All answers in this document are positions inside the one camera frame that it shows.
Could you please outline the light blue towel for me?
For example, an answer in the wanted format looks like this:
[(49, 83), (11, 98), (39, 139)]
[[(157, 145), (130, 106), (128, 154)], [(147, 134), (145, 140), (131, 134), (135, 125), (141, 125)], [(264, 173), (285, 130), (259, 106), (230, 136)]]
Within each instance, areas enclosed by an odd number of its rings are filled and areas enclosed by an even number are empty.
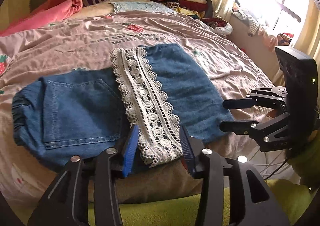
[(143, 11), (148, 13), (166, 13), (177, 14), (176, 11), (168, 8), (167, 6), (151, 1), (133, 1), (133, 0), (121, 0), (112, 1), (110, 4), (114, 7), (115, 13), (129, 12), (129, 11)]

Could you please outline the lilac strawberry print duvet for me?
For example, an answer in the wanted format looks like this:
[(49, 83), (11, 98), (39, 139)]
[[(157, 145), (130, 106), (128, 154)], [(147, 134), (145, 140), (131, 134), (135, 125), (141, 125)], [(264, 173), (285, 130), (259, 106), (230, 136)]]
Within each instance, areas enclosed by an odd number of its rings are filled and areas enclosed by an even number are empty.
[(11, 205), (35, 206), (55, 177), (13, 137), (14, 95), (42, 76), (111, 65), (118, 47), (175, 43), (192, 56), (223, 99), (244, 97), (272, 82), (234, 43), (181, 14), (124, 12), (68, 19), (1, 38), (1, 192)]

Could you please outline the pink fleece blanket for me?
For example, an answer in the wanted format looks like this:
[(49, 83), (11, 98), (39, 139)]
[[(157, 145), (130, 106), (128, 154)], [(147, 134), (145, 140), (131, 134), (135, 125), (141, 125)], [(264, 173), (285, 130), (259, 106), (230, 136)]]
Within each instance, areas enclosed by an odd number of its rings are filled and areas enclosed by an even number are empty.
[(32, 30), (46, 26), (52, 22), (62, 21), (82, 9), (82, 0), (47, 0), (44, 4), (33, 10), (27, 17), (1, 31), (5, 37), (16, 32)]

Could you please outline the green fleece right sleeve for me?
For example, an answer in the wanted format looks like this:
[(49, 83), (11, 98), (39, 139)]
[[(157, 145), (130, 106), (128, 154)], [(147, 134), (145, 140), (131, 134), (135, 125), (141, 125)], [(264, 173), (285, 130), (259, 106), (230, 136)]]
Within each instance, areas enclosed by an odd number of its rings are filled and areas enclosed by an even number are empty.
[(312, 140), (308, 142), (303, 151), (290, 158), (288, 163), (300, 177), (300, 184), (308, 188), (319, 188), (319, 130), (312, 133)]

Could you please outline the blue denim pants lace trim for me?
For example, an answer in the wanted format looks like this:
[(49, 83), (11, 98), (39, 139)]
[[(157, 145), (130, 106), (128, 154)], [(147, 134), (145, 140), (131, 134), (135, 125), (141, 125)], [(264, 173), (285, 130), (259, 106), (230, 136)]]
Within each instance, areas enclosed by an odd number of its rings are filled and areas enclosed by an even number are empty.
[(17, 145), (52, 170), (73, 155), (90, 158), (139, 126), (135, 172), (182, 155), (180, 126), (204, 143), (231, 120), (216, 87), (177, 44), (118, 48), (114, 66), (40, 77), (12, 101)]

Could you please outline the clothes heap on windowsill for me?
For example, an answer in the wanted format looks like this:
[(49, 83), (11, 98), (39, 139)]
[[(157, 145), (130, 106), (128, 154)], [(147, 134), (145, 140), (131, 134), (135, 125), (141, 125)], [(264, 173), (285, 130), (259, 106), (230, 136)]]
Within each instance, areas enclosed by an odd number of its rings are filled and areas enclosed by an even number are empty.
[(275, 52), (276, 46), (290, 45), (294, 37), (286, 32), (276, 34), (267, 24), (263, 24), (262, 20), (257, 20), (249, 11), (242, 9), (236, 0), (233, 3), (232, 15), (246, 25), (245, 32), (249, 37), (260, 36), (269, 51)]

